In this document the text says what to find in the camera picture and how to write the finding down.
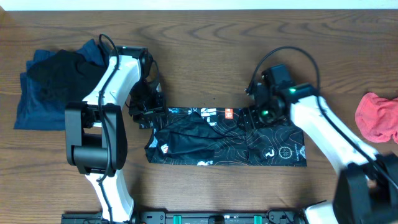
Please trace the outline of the black orange patterned jersey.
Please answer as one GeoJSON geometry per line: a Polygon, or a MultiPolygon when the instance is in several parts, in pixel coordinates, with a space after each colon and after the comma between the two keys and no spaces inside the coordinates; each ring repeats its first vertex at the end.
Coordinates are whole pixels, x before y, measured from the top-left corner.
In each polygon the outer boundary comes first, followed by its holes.
{"type": "Polygon", "coordinates": [[[150,123],[145,146],[155,164],[305,167],[303,131],[288,123],[244,127],[240,108],[168,108],[150,123]]]}

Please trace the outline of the red t-shirt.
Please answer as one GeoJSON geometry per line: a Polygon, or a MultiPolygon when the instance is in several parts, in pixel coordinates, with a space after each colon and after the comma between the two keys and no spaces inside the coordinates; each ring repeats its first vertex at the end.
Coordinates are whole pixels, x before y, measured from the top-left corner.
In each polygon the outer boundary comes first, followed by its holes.
{"type": "Polygon", "coordinates": [[[397,143],[397,98],[381,98],[366,93],[355,112],[355,122],[360,133],[371,142],[397,143]]]}

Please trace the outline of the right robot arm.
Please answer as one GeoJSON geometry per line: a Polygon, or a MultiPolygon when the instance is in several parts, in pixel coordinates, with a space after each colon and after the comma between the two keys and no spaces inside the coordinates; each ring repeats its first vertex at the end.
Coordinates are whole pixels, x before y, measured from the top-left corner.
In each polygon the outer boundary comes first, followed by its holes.
{"type": "Polygon", "coordinates": [[[394,223],[397,221],[397,156],[383,156],[360,140],[310,84],[246,89],[255,104],[243,113],[258,128],[283,119],[300,128],[326,156],[338,183],[331,202],[303,210],[306,223],[394,223]]]}

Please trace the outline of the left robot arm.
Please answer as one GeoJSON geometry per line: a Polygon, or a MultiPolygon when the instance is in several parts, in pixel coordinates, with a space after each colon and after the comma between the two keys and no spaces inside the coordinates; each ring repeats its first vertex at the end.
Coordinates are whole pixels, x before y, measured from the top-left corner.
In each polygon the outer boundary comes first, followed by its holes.
{"type": "Polygon", "coordinates": [[[122,110],[150,126],[165,114],[159,77],[147,81],[156,61],[146,47],[117,46],[94,90],[65,108],[66,155],[92,184],[102,211],[64,214],[62,223],[134,223],[134,199],[124,178],[127,136],[122,110]]]}

